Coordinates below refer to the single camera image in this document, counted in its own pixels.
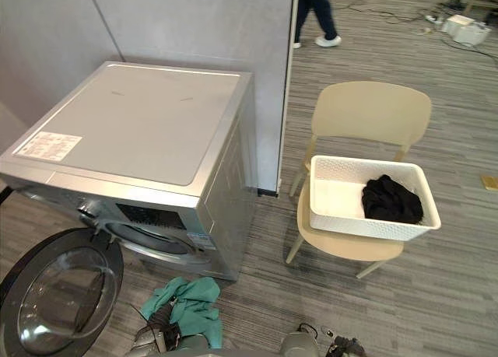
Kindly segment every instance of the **laundry basket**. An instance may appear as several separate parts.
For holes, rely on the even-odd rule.
[[[366,182],[387,174],[420,198],[419,224],[367,219],[361,201]],[[314,156],[310,172],[310,225],[315,229],[391,240],[410,240],[441,221],[423,170],[394,163],[334,156]]]

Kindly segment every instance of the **shoe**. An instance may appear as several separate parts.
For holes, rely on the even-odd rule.
[[[314,42],[320,47],[334,47],[338,46],[342,42],[342,38],[340,36],[336,36],[333,40],[326,40],[324,37],[317,37]]]

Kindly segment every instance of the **front-loading washing machine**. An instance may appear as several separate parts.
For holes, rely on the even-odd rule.
[[[254,214],[247,72],[107,62],[0,156],[15,191],[88,228],[55,233],[2,282],[1,355],[82,355],[121,286],[121,247],[236,280]]]

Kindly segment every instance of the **person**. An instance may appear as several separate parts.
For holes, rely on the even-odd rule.
[[[320,23],[320,27],[325,33],[324,36],[317,37],[314,42],[321,47],[338,46],[342,39],[335,30],[330,2],[328,0],[299,0],[299,4],[297,6],[296,35],[294,36],[293,47],[301,47],[301,27],[306,21],[310,9],[314,10],[314,13],[318,18],[318,22]]]

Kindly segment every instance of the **chair seat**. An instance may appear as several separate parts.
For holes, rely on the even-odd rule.
[[[327,254],[358,261],[384,261],[399,256],[404,243],[397,240],[370,238],[310,226],[310,182],[307,180],[297,205],[297,226],[301,236],[312,246]]]

